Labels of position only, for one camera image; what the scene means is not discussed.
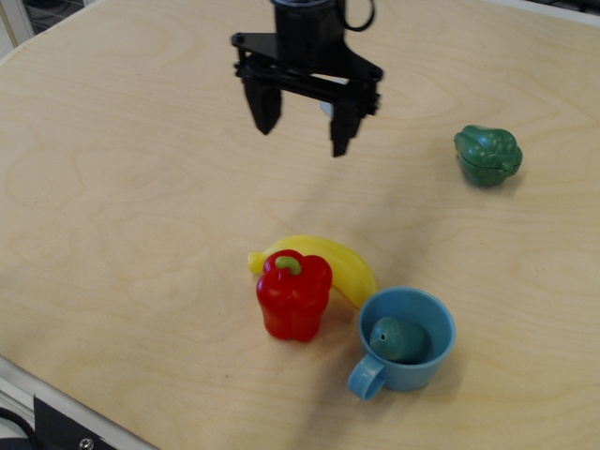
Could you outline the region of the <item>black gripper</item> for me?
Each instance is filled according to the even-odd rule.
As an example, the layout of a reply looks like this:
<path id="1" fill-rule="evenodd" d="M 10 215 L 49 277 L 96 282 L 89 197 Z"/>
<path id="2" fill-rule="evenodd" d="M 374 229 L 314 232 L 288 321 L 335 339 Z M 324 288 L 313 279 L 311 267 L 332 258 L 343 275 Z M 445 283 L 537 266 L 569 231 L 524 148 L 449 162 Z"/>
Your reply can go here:
<path id="1" fill-rule="evenodd" d="M 347 20 L 344 1 L 274 1 L 272 33 L 238 32 L 235 75 L 245 90 L 256 128 L 268 135 L 281 115 L 284 91 L 332 103 L 333 157 L 343 157 L 365 115 L 379 107 L 383 70 L 353 52 L 345 34 L 366 31 L 375 3 L 361 25 Z"/>

